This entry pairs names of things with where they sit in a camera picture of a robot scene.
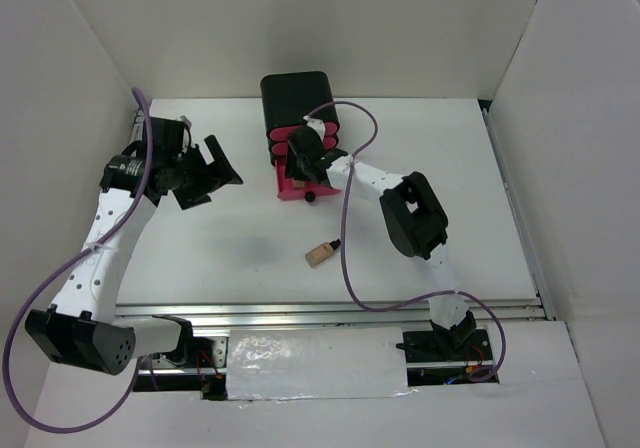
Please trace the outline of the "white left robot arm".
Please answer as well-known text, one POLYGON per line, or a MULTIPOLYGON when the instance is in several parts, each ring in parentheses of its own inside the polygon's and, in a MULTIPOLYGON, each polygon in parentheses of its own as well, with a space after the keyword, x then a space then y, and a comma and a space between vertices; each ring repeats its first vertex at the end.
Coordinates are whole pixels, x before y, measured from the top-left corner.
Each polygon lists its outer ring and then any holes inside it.
POLYGON ((223 186, 243 181, 213 135, 204 140, 213 160, 205 160, 186 118, 153 118, 151 127, 150 135, 131 142, 105 165, 85 257, 69 269, 50 306, 32 309, 26 317, 26 332, 54 363, 118 375, 131 361, 149 355, 162 355, 176 367, 195 357, 189 321, 171 315, 117 319, 118 293, 162 197, 173 195, 187 210, 210 202, 223 186))

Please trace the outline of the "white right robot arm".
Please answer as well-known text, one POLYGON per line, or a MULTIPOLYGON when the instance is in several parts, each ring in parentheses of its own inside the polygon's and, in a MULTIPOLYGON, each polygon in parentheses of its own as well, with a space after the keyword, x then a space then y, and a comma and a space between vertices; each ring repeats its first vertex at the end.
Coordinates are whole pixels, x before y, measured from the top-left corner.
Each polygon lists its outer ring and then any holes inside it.
POLYGON ((434 330, 437 352, 446 359, 457 359, 470 346, 476 330, 473 314, 465 296, 457 291, 448 256, 448 217, 420 172, 397 175, 377 169, 341 149, 328 150, 323 143, 325 123, 309 116, 304 124, 288 135, 289 151, 295 166, 310 181, 344 193, 340 221, 341 270, 347 292, 361 309, 384 313, 397 311, 415 303, 429 304, 430 324, 434 330), (407 258, 424 262, 422 273, 432 290, 424 295, 385 307, 361 301, 351 284, 346 259, 346 228, 350 196, 379 205, 389 239, 407 258))

